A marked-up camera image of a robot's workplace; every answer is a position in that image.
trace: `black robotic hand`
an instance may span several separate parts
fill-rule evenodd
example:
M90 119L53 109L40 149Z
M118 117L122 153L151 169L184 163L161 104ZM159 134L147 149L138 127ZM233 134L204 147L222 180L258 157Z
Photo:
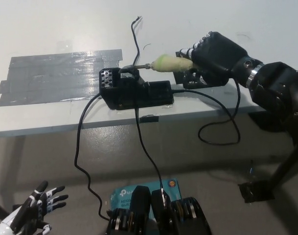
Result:
M22 205L13 207L14 212L10 215L10 217L13 217L13 222L10 228L14 234L31 235L37 229L42 229L42 232L38 235L46 235L51 231L52 227L43 221L44 216L57 208L64 207L66 202L60 201L67 199L69 196L62 195L53 198L54 194L63 191L65 187L60 186L44 192L47 185L47 181L43 181Z
M181 49L180 56L192 60L211 77L225 84L229 78L234 78L244 87L252 69L261 64L261 61L249 57L246 50L218 32L209 32L193 47Z

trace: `foam handle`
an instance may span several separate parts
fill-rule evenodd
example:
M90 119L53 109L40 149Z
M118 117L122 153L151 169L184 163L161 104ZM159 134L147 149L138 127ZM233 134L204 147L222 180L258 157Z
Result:
M161 55L151 63L151 69L158 72L183 72L194 68L191 60L170 55Z

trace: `black electronic device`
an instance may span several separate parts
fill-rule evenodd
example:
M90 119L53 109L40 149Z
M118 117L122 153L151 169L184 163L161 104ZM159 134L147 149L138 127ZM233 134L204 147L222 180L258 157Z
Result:
M170 202L165 193L166 208L161 190L151 194L151 205L160 235L211 235L211 230L198 201L188 197Z
M125 110L173 104L169 81L144 82L139 70L107 68L99 72L100 94L110 109Z
M193 197L170 201L166 207L161 190L137 186L132 194L129 209L117 208L112 212L106 235L145 235L150 206L158 224L160 235L211 235L211 230L198 201Z

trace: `metal ring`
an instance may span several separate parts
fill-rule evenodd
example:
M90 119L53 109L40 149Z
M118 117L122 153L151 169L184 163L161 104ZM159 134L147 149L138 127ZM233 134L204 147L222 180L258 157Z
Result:
M264 66L263 63L259 64L258 66L256 66L252 71L251 71L251 74L250 76L248 77L248 80L247 80L247 83L246 83L246 86L247 88L249 88L252 80L254 79L255 75L257 74L257 72L260 70L260 68L262 68Z

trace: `gray tape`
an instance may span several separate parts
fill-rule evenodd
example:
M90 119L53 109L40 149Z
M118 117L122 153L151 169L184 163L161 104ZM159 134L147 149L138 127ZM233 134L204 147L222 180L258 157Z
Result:
M99 92L99 71L119 60L120 49L12 57L0 106L90 99Z
M68 100L90 99L92 96L99 93L99 86L88 88L71 88L55 90L42 90L20 93L2 94L0 106L26 105L52 103Z

